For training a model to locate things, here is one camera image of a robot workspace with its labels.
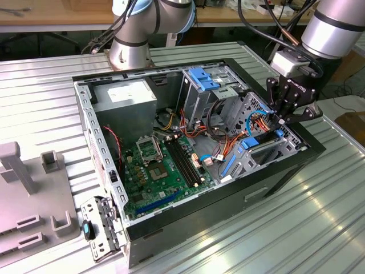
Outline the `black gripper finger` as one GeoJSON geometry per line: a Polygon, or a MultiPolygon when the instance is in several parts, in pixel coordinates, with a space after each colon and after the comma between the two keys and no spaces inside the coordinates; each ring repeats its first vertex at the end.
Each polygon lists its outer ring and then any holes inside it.
{"type": "Polygon", "coordinates": [[[269,92],[269,105],[279,118],[293,113],[294,103],[297,101],[297,90],[290,79],[283,76],[267,78],[266,88],[269,92]]]}
{"type": "Polygon", "coordinates": [[[322,110],[314,102],[306,106],[302,114],[288,114],[282,118],[283,123],[292,124],[305,122],[308,120],[313,120],[319,118],[323,115],[322,110]]]}

